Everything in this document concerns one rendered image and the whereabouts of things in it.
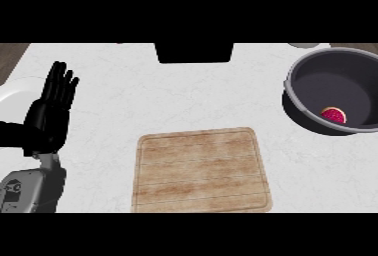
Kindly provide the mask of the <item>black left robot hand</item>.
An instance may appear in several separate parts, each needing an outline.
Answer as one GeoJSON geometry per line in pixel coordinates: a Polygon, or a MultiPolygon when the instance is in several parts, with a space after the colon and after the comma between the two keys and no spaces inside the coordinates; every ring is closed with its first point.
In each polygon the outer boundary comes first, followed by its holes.
{"type": "Polygon", "coordinates": [[[80,78],[67,63],[52,65],[40,98],[31,103],[24,123],[0,121],[0,147],[21,148],[24,156],[56,154],[65,145],[69,110],[80,78]]]}

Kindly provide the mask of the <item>black appliance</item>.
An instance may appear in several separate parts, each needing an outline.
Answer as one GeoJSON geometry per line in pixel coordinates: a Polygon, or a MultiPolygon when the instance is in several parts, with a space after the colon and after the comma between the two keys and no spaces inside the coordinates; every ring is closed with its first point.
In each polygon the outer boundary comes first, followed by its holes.
{"type": "Polygon", "coordinates": [[[226,63],[230,61],[232,43],[157,43],[158,61],[163,64],[226,63]]]}

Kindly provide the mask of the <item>white rounded object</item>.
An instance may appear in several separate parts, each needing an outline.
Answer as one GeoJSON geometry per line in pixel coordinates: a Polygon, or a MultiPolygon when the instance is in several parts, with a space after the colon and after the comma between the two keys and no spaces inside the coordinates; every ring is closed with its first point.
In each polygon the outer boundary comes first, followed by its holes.
{"type": "Polygon", "coordinates": [[[40,98],[44,79],[27,77],[0,86],[0,121],[22,123],[31,103],[40,98]]]}

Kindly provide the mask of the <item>small grey object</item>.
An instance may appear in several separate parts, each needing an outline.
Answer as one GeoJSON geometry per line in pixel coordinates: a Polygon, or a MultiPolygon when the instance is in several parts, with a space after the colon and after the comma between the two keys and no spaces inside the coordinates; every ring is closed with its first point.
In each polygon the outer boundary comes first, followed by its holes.
{"type": "Polygon", "coordinates": [[[309,49],[309,48],[315,48],[320,43],[288,43],[288,44],[295,48],[309,49]]]}

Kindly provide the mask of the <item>pink frosted cupcake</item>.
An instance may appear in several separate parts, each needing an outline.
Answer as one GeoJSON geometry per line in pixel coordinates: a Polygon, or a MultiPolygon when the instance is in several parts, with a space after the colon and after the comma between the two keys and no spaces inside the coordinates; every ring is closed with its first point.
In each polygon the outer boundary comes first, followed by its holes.
{"type": "Polygon", "coordinates": [[[320,115],[323,118],[326,118],[328,120],[338,122],[338,123],[346,123],[347,122],[347,116],[344,111],[337,108],[337,107],[326,107],[322,112],[320,115]]]}

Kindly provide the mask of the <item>wooden cutting board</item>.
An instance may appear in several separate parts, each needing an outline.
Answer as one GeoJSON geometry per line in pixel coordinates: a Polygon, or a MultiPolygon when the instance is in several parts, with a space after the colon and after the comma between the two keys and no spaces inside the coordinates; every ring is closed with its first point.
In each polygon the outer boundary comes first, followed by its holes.
{"type": "Polygon", "coordinates": [[[272,209],[254,130],[151,134],[136,152],[131,211],[235,213],[272,209]]]}

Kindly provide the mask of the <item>dark grey pot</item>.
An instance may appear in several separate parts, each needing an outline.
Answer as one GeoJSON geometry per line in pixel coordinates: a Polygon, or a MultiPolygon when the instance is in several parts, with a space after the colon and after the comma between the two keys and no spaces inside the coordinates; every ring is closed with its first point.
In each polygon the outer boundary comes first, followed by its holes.
{"type": "Polygon", "coordinates": [[[307,53],[284,81],[282,107],[291,120],[318,134],[378,132],[378,55],[343,47],[307,53]],[[322,117],[326,107],[344,111],[346,123],[322,117]]]}

